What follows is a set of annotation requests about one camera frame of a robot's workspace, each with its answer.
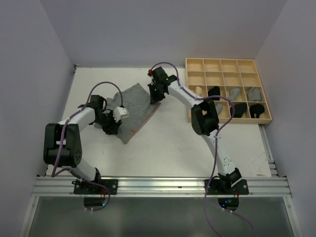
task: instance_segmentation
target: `folded cloth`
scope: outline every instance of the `folded cloth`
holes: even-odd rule
[[[122,119],[122,124],[118,128],[117,137],[126,144],[128,141],[147,123],[154,115],[160,103],[150,104],[150,95],[138,83],[122,92],[123,105],[128,110],[129,117]],[[119,93],[114,98],[107,98],[107,109],[114,110],[120,106]]]

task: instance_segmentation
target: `wooden organizer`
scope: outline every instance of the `wooden organizer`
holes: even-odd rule
[[[240,94],[233,104],[247,103],[247,111],[241,118],[233,118],[234,123],[267,124],[272,121],[269,106],[264,94],[260,77],[254,60],[248,59],[210,59],[210,58],[186,58],[187,87],[195,92],[196,87],[202,88],[202,97],[207,96],[209,89],[220,87],[221,95],[229,97],[230,89],[240,88]],[[261,91],[261,102],[248,101],[248,91],[251,87],[257,87]],[[227,101],[220,99],[215,104],[222,104],[223,109],[218,115],[221,123],[230,118],[230,106]],[[260,118],[251,118],[249,107],[262,104],[265,111]]]

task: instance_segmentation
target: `empty compartment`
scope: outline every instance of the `empty compartment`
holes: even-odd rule
[[[223,73],[225,86],[242,86],[240,73]]]
[[[187,71],[198,71],[203,72],[203,59],[198,58],[187,58]]]
[[[229,107],[227,101],[214,101],[215,106],[218,104],[221,104],[223,106],[221,112],[218,114],[219,119],[229,119],[230,113],[229,113]]]
[[[244,88],[247,101],[252,102],[252,101],[249,100],[249,90],[251,88],[253,88],[253,87],[259,89],[259,91],[260,91],[261,101],[259,101],[259,102],[266,102],[265,95],[264,95],[262,87],[257,87],[257,86],[248,86],[248,87]]]
[[[241,73],[243,86],[261,86],[257,73]]]
[[[205,73],[188,72],[187,85],[205,85]]]
[[[207,96],[206,86],[188,85],[189,90],[191,90],[195,94],[197,94],[197,92],[200,91],[200,89],[198,89],[197,87],[200,87],[202,89],[202,92],[199,93],[198,96],[206,97]]]
[[[226,95],[227,95],[227,98],[230,97],[230,92],[231,92],[231,89],[233,88],[239,88],[240,89],[240,93],[239,95],[237,96],[236,99],[232,99],[232,101],[243,101],[243,102],[246,102],[246,95],[245,95],[245,92],[243,90],[243,87],[240,87],[240,86],[226,86]]]
[[[267,103],[264,103],[264,102],[248,102],[248,107],[250,109],[250,106],[257,105],[257,104],[263,105],[263,107],[265,108],[265,111],[262,114],[260,114],[259,118],[252,118],[252,119],[267,119],[267,120],[271,120],[271,115],[269,113],[269,109],[268,109]]]
[[[233,105],[235,106],[235,105],[240,104],[240,103],[242,103],[242,102],[234,101],[234,102],[233,102]],[[250,114],[249,114],[249,107],[248,107],[248,105],[247,105],[246,112],[243,113],[242,117],[241,117],[241,118],[234,118],[234,119],[250,119]]]
[[[221,62],[219,59],[204,59],[204,69],[206,72],[221,72]]]
[[[206,85],[224,86],[224,80],[223,80],[222,73],[206,72],[205,76],[206,76]]]
[[[223,72],[231,72],[231,73],[238,73],[238,64],[237,60],[233,59],[221,59],[221,65]]]
[[[241,73],[257,73],[254,60],[237,60]]]
[[[207,91],[209,91],[210,89],[212,89],[214,86],[212,86],[212,85],[208,85],[207,86]],[[224,97],[227,97],[227,95],[226,95],[226,91],[225,91],[225,87],[224,86],[219,86],[219,90],[220,90],[220,95],[221,96],[224,96]]]

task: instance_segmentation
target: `black mounting plate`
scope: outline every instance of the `black mounting plate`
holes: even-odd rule
[[[209,179],[204,180],[204,188],[206,189],[206,185]],[[249,188],[247,184],[247,180],[242,179],[238,183],[236,183],[230,189],[224,191],[221,189],[221,180],[220,179],[213,179],[210,183],[210,187],[207,190],[207,195],[235,195],[239,191],[239,195],[248,195]]]
[[[98,195],[101,194],[101,187],[91,185],[87,182],[76,180],[72,184],[75,185],[74,194],[78,195]],[[116,195],[118,192],[119,181],[117,179],[101,179],[99,184],[107,187],[111,195]]]

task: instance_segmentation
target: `white table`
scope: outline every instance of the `white table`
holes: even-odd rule
[[[147,91],[148,68],[78,68],[63,118],[84,104],[91,88],[111,81],[125,90],[140,83]],[[171,75],[173,69],[166,68]],[[185,70],[179,69],[185,81]],[[113,97],[117,89],[103,84],[94,94]],[[81,133],[83,157],[103,176],[207,177],[213,156],[204,140],[188,123],[187,109],[177,99],[166,96],[153,117],[124,145],[116,136],[94,126]],[[221,131],[228,153],[243,177],[271,177],[259,126],[228,124]]]

